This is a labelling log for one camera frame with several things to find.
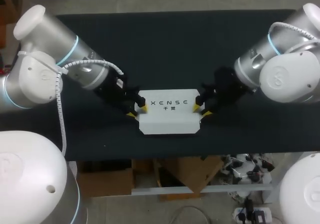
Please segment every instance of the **electrical cord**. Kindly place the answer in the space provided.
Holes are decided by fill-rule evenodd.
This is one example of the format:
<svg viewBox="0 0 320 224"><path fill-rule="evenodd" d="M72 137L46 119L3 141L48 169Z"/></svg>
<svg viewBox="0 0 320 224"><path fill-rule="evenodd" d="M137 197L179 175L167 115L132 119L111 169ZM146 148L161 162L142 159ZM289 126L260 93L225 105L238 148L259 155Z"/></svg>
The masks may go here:
<svg viewBox="0 0 320 224"><path fill-rule="evenodd" d="M280 218L277 218L277 217L273 216L272 219L276 219L276 220L278 220L279 222L281 222L281 224L284 224L284 222L283 222Z"/></svg>
<svg viewBox="0 0 320 224"><path fill-rule="evenodd" d="M85 64L85 63L95 63L102 66L109 66L113 68L119 75L124 75L124 73L119 69L116 65L113 63L107 62L105 60L99 60L99 59L87 59L87 60L79 60L70 62L62 67L62 69L69 69L70 67ZM62 102L61 102L61 89L60 89L60 80L61 76L63 74L63 71L59 71L56 76L55 80L55 95L56 95L56 103L58 108L58 115L59 115L59 121L60 121L60 128L61 128L61 136L62 136L62 154L63 156L66 155L67 151L67 137L66 137L66 129L65 129L65 122L64 122L64 115L62 110Z"/></svg>
<svg viewBox="0 0 320 224"><path fill-rule="evenodd" d="M178 218L178 216L182 213L182 211L186 208L191 208L191 209L195 209L195 210L198 210L205 218L205 221L207 224L211 224L211 221L210 221L210 218L208 217L208 215L202 211L200 208L197 208L197 207L194 207L194 206L184 206L184 207L181 207L179 209L177 209L173 215L172 215L172 218L171 220L169 221L168 224L173 224L175 222L175 220Z"/></svg>
<svg viewBox="0 0 320 224"><path fill-rule="evenodd" d="M307 39L316 39L315 36L313 36L312 34L310 34L309 32L298 28L292 24L288 24L288 23L283 23L283 22L275 22L273 23L270 28L269 28L269 32L270 33L275 27L282 27L282 28L286 28L295 32L300 33L303 37L307 38Z"/></svg>

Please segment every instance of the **logo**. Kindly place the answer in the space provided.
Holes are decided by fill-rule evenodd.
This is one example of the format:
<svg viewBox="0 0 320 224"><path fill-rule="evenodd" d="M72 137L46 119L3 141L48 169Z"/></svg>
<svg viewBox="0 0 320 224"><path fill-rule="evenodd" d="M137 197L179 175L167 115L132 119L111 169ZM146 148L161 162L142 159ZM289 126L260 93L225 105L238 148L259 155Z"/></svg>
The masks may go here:
<svg viewBox="0 0 320 224"><path fill-rule="evenodd" d="M273 89L283 88L289 78L289 72L280 66L274 67L268 75L268 85Z"/></svg>
<svg viewBox="0 0 320 224"><path fill-rule="evenodd" d="M176 111L176 105L186 105L188 104L188 100L170 100L170 101L151 101L151 107L152 106L162 106L165 111Z"/></svg>
<svg viewBox="0 0 320 224"><path fill-rule="evenodd" d="M180 104L188 104L188 100L183 101L151 101L151 105L180 105Z"/></svg>

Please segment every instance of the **cardboard box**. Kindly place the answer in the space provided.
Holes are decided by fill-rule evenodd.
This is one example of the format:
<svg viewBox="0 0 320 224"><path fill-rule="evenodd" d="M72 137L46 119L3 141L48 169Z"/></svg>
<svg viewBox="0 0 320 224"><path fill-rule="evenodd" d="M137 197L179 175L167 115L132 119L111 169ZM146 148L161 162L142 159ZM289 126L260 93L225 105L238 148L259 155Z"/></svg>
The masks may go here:
<svg viewBox="0 0 320 224"><path fill-rule="evenodd" d="M0 25L0 48L5 48L6 46L6 26Z"/></svg>
<svg viewBox="0 0 320 224"><path fill-rule="evenodd" d="M152 159L132 159L131 165L137 174L150 174L154 171Z"/></svg>
<svg viewBox="0 0 320 224"><path fill-rule="evenodd" d="M201 192L224 164L219 156L157 159L157 161L196 194Z"/></svg>
<svg viewBox="0 0 320 224"><path fill-rule="evenodd" d="M131 195L134 177L131 160L77 162L77 182L84 197Z"/></svg>
<svg viewBox="0 0 320 224"><path fill-rule="evenodd" d="M184 184L177 180L171 173L162 167L156 159L153 160L154 174L158 187L183 187ZM173 201L182 199L200 198L201 193L179 193L158 195L160 201Z"/></svg>
<svg viewBox="0 0 320 224"><path fill-rule="evenodd" d="M0 25L16 22L21 14L23 0L0 0Z"/></svg>

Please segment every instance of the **black table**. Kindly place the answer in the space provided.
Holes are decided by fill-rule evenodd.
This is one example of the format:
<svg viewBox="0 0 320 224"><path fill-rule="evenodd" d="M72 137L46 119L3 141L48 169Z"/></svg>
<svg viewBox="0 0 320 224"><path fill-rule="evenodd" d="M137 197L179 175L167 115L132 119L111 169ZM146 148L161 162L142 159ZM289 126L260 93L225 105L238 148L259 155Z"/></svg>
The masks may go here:
<svg viewBox="0 0 320 224"><path fill-rule="evenodd" d="M61 21L142 89L200 88L292 10L63 15ZM315 151L320 105L280 104L260 91L203 119L195 135L144 136L124 116L64 78L67 160ZM61 147L56 103L0 116L0 130L26 130Z"/></svg>

